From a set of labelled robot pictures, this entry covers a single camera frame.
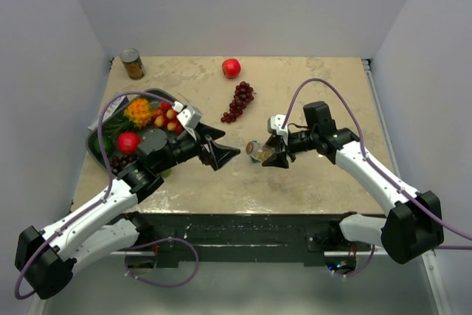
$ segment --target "beige tabletop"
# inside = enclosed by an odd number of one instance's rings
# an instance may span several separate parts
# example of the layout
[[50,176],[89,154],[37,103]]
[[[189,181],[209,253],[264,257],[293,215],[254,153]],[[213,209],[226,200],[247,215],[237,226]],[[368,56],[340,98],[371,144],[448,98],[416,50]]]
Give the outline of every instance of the beige tabletop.
[[[344,95],[363,128],[367,147],[390,167],[369,85],[359,58],[238,58],[242,72],[228,80],[219,57],[143,57],[147,74],[131,80],[116,58],[103,96],[104,104],[115,93],[164,89],[203,113],[202,122],[226,131],[219,143],[242,153],[214,172],[198,159],[172,169],[165,183],[134,210],[140,212],[196,213],[343,213],[381,212],[374,199],[347,173],[316,152],[301,153],[288,170],[261,167],[244,153],[250,140],[268,138],[267,119],[285,114],[298,85],[310,77],[332,83]],[[230,125],[220,121],[232,100],[235,86],[249,82],[257,92],[240,119]],[[326,101],[338,128],[355,131],[337,97],[321,83],[308,84],[300,93],[289,122],[304,124],[302,106]],[[74,200],[74,209],[101,191],[105,171],[87,156]]]

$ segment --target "grapes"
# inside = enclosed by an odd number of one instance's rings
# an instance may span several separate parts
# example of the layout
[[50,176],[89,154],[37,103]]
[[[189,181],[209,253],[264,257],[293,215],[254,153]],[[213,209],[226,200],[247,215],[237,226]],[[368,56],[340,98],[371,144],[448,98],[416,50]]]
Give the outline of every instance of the grapes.
[[111,158],[111,161],[110,161],[111,172],[114,175],[117,175],[129,163],[131,163],[134,160],[134,158],[135,158],[134,155],[125,155],[122,157],[114,156],[113,158]]
[[248,107],[248,104],[254,100],[252,92],[254,89],[249,83],[241,81],[236,86],[233,100],[229,104],[229,112],[224,112],[221,117],[221,122],[232,123],[243,114],[243,110]]

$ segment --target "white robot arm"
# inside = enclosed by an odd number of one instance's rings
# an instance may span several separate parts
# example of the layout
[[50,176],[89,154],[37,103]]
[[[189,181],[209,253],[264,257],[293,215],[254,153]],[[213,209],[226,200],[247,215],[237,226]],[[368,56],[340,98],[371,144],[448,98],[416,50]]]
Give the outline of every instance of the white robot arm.
[[154,240],[147,235],[153,228],[139,213],[120,215],[164,183],[161,172],[193,157],[219,170],[240,153],[214,142],[225,132],[200,123],[197,108],[180,107],[179,111],[185,132],[174,139],[162,130],[147,132],[136,152],[137,160],[119,173],[107,198],[105,189],[59,221],[40,231],[30,226],[20,234],[15,266],[41,299],[54,296],[95,260],[131,247],[140,238]]
[[[404,196],[404,193],[414,196],[441,218],[440,200],[433,192],[421,193],[399,179],[367,149],[363,152],[359,138],[351,130],[336,128],[326,103],[310,103],[303,110],[308,124],[306,131],[290,133],[286,126],[283,127],[285,115],[268,120],[271,137],[266,144],[273,147],[275,153],[263,162],[263,166],[288,168],[287,156],[294,162],[295,153],[301,151],[316,150],[326,156],[362,185],[386,216],[376,218],[351,213],[339,224],[343,237],[348,241],[381,246],[398,263],[406,263],[444,241],[443,227]],[[398,188],[388,179],[395,181]]]
[[[420,193],[401,181],[367,150],[363,152],[359,138],[352,131],[336,128],[326,103],[308,104],[304,112],[308,124],[306,131],[289,132],[282,126],[283,115],[269,119],[271,137],[266,144],[273,147],[275,153],[263,162],[263,166],[288,168],[287,156],[294,162],[295,153],[316,150],[353,176],[381,206],[386,218],[347,213],[337,226],[343,239],[341,242],[359,241],[382,246],[398,263],[406,263],[443,242],[443,228],[422,213],[402,192],[415,196],[425,208],[441,218],[440,202],[435,194]],[[80,209],[41,231],[31,226],[20,234],[15,266],[40,298],[54,296],[74,274],[95,260],[140,244],[142,240],[155,239],[153,227],[139,213],[122,214],[159,188],[164,182],[160,172],[195,156],[205,165],[211,165],[213,170],[218,170],[239,154],[238,149],[213,142],[224,132],[199,123],[201,114],[196,108],[183,110],[179,115],[182,115],[180,118],[186,132],[175,140],[169,140],[160,130],[149,132],[138,147],[138,159],[119,174],[107,199],[103,198],[104,190]],[[372,167],[367,156],[379,170]],[[399,188],[387,183],[385,176],[394,179]],[[77,220],[65,230],[61,229],[67,221],[75,218]],[[31,261],[32,255],[45,243],[44,250]]]

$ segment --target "yellow flowers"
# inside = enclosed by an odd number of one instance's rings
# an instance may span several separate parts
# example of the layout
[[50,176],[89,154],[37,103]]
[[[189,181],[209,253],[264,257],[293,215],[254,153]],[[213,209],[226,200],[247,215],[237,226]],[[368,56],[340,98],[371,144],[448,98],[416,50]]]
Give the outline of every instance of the yellow flowers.
[[149,125],[153,119],[153,106],[146,99],[133,100],[124,111],[127,117],[137,128],[144,128]]

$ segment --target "can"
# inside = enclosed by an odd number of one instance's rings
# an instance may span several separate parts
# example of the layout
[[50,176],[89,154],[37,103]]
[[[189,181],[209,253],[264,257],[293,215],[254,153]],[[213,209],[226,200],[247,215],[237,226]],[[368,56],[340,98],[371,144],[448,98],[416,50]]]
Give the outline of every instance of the can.
[[125,49],[119,55],[119,59],[121,59],[131,79],[138,80],[145,76],[146,69],[145,66],[142,65],[141,57],[136,49]]

